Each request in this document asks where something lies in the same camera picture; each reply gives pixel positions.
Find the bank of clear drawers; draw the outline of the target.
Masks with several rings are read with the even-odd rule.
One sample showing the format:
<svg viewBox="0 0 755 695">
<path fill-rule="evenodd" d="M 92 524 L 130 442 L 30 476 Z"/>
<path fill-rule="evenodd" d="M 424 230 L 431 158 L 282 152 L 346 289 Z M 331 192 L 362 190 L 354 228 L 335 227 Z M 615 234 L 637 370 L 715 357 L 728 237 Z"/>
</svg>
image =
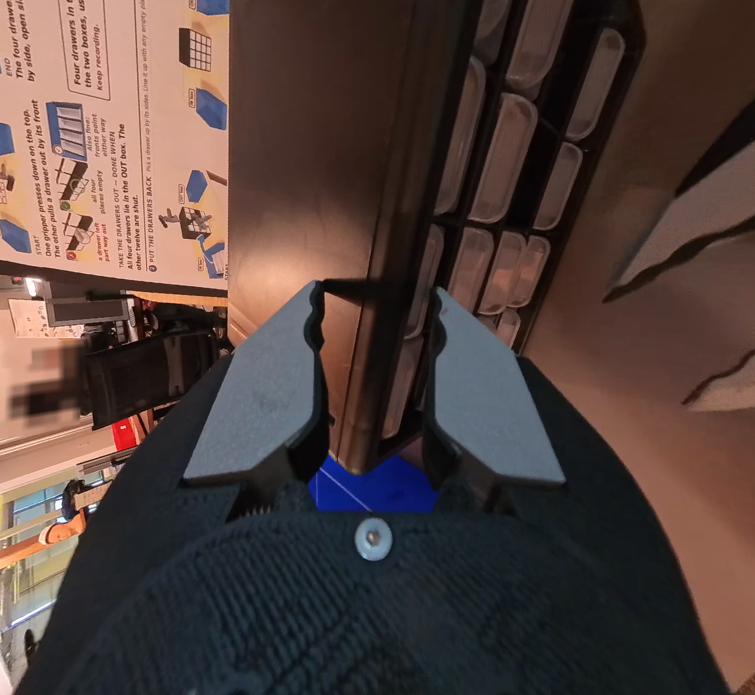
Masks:
<svg viewBox="0 0 755 695">
<path fill-rule="evenodd" d="M 432 287 L 524 351 L 644 46 L 637 0 L 483 1 L 379 456 L 420 435 Z"/>
</svg>

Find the blue plastic bin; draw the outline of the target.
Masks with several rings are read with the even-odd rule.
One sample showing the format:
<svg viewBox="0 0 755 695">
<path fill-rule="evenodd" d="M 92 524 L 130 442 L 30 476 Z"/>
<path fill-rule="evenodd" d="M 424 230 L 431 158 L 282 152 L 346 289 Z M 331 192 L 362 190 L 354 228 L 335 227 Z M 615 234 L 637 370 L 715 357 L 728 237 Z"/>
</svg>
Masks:
<svg viewBox="0 0 755 695">
<path fill-rule="evenodd" d="M 438 499 L 425 473 L 400 456 L 361 475 L 347 472 L 328 457 L 308 489 L 316 509 L 323 512 L 429 512 Z"/>
</svg>

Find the printed instruction poster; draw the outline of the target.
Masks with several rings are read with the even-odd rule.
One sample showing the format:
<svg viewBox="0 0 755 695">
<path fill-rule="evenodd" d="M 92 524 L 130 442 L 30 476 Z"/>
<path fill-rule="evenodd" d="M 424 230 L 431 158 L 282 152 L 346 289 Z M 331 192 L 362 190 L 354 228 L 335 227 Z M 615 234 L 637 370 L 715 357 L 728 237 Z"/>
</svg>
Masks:
<svg viewBox="0 0 755 695">
<path fill-rule="evenodd" d="M 230 0 L 1 0 L 2 263 L 227 294 Z"/>
</svg>

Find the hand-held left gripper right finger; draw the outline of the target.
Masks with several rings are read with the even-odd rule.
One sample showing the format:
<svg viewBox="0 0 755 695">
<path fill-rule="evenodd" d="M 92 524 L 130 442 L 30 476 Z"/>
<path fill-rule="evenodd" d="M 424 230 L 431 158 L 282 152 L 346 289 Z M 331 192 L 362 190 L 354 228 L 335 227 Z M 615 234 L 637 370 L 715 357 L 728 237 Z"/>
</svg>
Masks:
<svg viewBox="0 0 755 695">
<path fill-rule="evenodd" d="M 433 489 L 462 481 L 489 507 L 508 486 L 565 486 L 516 354 L 441 287 L 431 306 L 422 461 Z"/>
</svg>

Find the black drawer cabinet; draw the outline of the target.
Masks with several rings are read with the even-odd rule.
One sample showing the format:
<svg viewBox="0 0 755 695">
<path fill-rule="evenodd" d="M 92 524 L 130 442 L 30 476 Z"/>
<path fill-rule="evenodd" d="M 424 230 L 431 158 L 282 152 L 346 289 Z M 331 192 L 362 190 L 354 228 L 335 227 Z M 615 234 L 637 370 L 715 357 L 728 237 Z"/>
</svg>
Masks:
<svg viewBox="0 0 755 695">
<path fill-rule="evenodd" d="M 330 455 L 352 474 L 420 437 L 378 455 L 483 1 L 230 0 L 230 335 L 323 282 Z"/>
</svg>

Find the grey monitor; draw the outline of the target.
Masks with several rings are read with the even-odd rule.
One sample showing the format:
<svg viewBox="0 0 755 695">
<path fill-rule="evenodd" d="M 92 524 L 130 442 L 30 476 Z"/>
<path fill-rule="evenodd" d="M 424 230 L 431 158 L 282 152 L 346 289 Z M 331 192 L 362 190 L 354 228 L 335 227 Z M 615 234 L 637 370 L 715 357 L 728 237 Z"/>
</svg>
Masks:
<svg viewBox="0 0 755 695">
<path fill-rule="evenodd" d="M 73 297 L 45 298 L 48 324 L 52 327 L 71 327 L 116 323 L 128 320 L 127 299 L 87 300 Z"/>
</svg>

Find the wooden beam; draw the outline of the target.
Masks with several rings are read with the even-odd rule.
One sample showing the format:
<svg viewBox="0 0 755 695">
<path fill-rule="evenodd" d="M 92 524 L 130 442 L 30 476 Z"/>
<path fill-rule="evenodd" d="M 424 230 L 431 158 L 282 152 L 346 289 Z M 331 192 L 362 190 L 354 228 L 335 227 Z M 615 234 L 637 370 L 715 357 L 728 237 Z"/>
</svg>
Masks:
<svg viewBox="0 0 755 695">
<path fill-rule="evenodd" d="M 1 571 L 14 564 L 29 558 L 30 556 L 52 547 L 49 542 L 41 542 L 40 536 L 16 542 L 9 547 L 1 549 Z"/>
</svg>

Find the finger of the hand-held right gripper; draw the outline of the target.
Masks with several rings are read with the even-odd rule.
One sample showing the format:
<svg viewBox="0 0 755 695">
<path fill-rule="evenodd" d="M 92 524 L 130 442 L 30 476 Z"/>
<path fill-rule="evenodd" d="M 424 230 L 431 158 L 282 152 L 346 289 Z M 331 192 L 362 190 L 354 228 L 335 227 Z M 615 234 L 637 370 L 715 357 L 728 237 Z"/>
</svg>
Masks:
<svg viewBox="0 0 755 695">
<path fill-rule="evenodd" d="M 754 355 L 698 384 L 682 401 L 691 411 L 723 413 L 754 408 Z"/>
<path fill-rule="evenodd" d="M 631 294 L 710 245 L 753 231 L 754 144 L 750 143 L 672 200 L 618 271 L 605 294 Z"/>
</svg>

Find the black office chair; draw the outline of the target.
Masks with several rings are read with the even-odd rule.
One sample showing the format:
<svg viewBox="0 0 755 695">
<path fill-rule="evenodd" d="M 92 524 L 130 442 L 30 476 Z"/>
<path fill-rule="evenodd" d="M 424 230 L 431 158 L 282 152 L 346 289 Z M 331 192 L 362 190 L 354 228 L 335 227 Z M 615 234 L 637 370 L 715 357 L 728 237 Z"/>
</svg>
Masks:
<svg viewBox="0 0 755 695">
<path fill-rule="evenodd" d="M 94 429 L 174 404 L 233 351 L 224 308 L 155 303 L 143 317 L 142 339 L 118 346 L 105 336 L 84 341 L 77 401 Z"/>
</svg>

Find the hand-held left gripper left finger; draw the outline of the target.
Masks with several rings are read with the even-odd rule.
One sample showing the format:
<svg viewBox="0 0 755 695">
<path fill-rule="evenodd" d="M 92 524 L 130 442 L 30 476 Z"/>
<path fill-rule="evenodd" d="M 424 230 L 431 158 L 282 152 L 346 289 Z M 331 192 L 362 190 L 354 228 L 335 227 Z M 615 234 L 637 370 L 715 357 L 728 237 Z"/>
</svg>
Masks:
<svg viewBox="0 0 755 695">
<path fill-rule="evenodd" d="M 186 483 L 308 483 L 329 448 L 325 291 L 311 281 L 234 352 Z"/>
</svg>

